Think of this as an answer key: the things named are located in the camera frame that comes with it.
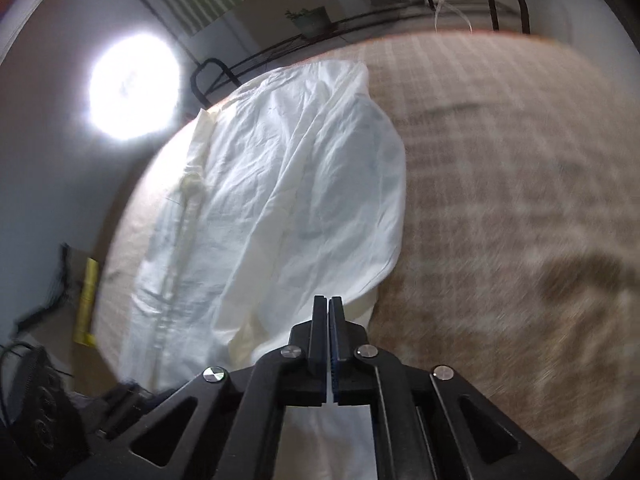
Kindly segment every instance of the black device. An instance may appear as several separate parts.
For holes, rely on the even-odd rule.
[[[380,480],[576,480],[455,370],[403,365],[322,296],[288,345],[207,368],[65,479],[269,479],[286,406],[327,401],[328,354],[334,400],[370,406]]]
[[[82,421],[43,347],[20,359],[2,411],[12,439],[42,474],[53,478],[89,457]]]

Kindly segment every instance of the white bedsheet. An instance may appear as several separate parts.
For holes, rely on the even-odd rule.
[[[361,63],[274,70],[201,113],[136,279],[119,376],[159,390],[251,365],[315,294],[366,319],[371,300],[353,300],[398,259],[404,173]]]

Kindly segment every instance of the bright lamp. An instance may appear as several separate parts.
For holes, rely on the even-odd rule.
[[[174,54],[158,38],[139,34],[121,40],[94,67],[92,121],[117,139],[161,130],[174,114],[179,77]]]

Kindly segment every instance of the beige checkered blanket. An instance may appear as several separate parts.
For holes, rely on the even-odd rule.
[[[413,34],[321,57],[366,63],[406,148],[402,251],[372,341],[452,365],[580,478],[604,478],[640,425],[638,104],[524,36]],[[113,368],[188,133],[146,172],[111,245],[95,333]]]

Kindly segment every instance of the potted plant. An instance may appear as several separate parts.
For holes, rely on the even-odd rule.
[[[298,12],[291,12],[287,9],[285,16],[293,22],[308,40],[329,32],[334,25],[329,19],[324,6],[311,10],[302,9]]]

